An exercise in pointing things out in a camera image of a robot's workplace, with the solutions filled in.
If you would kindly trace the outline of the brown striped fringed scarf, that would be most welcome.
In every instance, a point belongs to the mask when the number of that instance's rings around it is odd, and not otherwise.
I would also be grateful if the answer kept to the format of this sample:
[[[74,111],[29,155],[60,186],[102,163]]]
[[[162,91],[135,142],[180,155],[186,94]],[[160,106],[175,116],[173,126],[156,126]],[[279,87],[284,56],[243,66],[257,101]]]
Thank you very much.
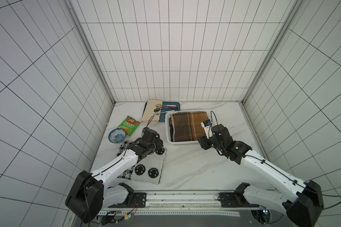
[[[208,119],[205,111],[170,114],[170,139],[172,142],[196,141],[205,135],[201,123]]]

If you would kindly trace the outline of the white plastic perforated basket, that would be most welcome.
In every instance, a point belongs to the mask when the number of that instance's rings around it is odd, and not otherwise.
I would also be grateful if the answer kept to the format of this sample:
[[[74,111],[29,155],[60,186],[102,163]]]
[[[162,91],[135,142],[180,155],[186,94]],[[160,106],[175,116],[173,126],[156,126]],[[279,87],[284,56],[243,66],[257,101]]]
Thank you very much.
[[[198,138],[212,137],[209,110],[171,111],[165,115],[166,139],[172,145],[198,143]]]

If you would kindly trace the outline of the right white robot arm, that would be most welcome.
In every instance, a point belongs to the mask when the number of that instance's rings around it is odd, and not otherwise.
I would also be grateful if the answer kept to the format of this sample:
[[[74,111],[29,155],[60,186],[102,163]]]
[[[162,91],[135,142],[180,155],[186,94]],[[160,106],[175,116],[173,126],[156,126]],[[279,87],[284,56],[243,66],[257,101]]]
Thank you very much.
[[[321,187],[316,182],[303,181],[267,161],[242,141],[235,141],[227,128],[201,123],[205,135],[197,140],[202,149],[214,148],[220,156],[244,166],[276,188],[264,190],[241,183],[230,196],[220,199],[232,207],[262,206],[286,215],[298,227],[313,227],[325,208]]]

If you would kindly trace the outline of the houndstooth cloth with gear prints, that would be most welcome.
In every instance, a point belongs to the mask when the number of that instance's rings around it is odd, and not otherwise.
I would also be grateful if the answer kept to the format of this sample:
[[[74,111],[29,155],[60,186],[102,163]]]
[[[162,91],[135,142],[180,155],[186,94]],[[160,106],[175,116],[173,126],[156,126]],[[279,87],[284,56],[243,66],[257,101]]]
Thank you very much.
[[[155,151],[153,154],[139,161],[136,165],[124,171],[118,178],[159,184],[166,152],[166,148]]]

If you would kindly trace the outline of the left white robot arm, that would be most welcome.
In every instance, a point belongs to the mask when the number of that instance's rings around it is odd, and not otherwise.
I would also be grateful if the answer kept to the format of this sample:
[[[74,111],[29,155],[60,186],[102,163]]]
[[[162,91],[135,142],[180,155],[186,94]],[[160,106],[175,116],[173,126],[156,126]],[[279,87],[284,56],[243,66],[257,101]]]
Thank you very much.
[[[102,209],[119,204],[123,207],[135,204],[134,190],[131,187],[124,183],[111,186],[111,183],[123,172],[162,148],[163,141],[159,133],[145,127],[142,137],[130,143],[126,150],[113,161],[92,173],[80,172],[65,200],[65,206],[82,223],[87,224]]]

